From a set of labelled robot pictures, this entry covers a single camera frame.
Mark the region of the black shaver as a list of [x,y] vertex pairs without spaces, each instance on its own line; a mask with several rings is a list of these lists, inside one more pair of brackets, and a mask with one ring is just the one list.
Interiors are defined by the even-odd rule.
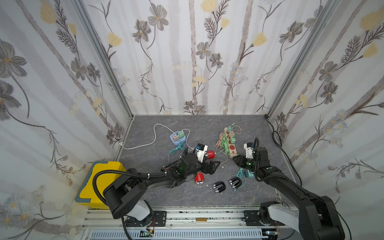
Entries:
[[213,189],[216,193],[222,193],[226,189],[226,185],[223,181],[219,181],[213,185]]
[[235,177],[229,180],[229,184],[233,191],[236,191],[243,185],[243,182],[239,177]]

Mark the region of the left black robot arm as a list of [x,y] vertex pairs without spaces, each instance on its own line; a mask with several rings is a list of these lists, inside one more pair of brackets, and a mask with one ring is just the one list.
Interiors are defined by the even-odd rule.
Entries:
[[[158,173],[139,173],[135,168],[127,171],[103,170],[92,179],[92,186],[96,196],[110,210],[114,219],[124,216],[134,217],[134,207],[139,203],[145,192],[152,188],[172,189],[182,185],[188,176],[197,173],[213,175],[221,162],[209,160],[203,156],[198,160],[194,153],[183,154],[164,166]],[[97,187],[97,180],[102,175],[117,174],[119,177],[103,189],[101,193]]]

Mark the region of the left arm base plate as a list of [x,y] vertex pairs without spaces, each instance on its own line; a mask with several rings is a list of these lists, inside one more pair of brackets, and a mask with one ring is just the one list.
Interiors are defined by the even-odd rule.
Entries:
[[151,212],[146,218],[139,221],[134,217],[127,217],[125,224],[127,227],[165,227],[167,221],[167,211]]

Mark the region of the teal charger end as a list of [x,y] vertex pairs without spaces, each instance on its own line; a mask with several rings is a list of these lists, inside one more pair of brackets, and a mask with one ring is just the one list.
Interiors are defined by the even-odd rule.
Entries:
[[243,170],[243,176],[245,178],[253,178],[254,174],[252,172],[250,172],[249,170]]

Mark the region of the beige power strip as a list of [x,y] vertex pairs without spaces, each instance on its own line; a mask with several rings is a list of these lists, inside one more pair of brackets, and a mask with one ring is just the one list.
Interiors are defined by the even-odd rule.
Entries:
[[225,153],[229,156],[229,158],[233,158],[237,156],[237,150],[236,150],[236,134],[233,131],[232,127],[226,127],[224,128],[224,148]]

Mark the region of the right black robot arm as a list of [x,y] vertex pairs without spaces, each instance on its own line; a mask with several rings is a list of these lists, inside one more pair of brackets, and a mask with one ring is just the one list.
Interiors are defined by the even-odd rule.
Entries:
[[288,198],[295,209],[284,207],[278,201],[260,205],[260,223],[280,222],[300,233],[304,240],[343,240],[345,232],[333,201],[320,197],[288,178],[279,168],[270,164],[266,148],[253,150],[253,157],[233,157],[240,168],[254,173],[258,182],[264,182]]

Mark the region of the red shaver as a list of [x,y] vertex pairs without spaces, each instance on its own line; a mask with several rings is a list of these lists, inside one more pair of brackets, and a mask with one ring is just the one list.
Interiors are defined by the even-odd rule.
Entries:
[[207,159],[213,159],[213,158],[215,158],[216,153],[214,151],[207,151],[205,153],[205,156],[207,157]]
[[195,176],[195,184],[197,186],[203,185],[205,183],[205,178],[202,173],[197,173]]

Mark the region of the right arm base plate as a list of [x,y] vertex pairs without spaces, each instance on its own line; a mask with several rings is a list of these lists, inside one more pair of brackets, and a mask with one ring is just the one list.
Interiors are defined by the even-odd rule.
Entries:
[[259,211],[248,210],[244,211],[244,217],[242,221],[246,223],[248,227],[277,227],[280,222],[273,222],[272,220],[265,220],[259,216]]

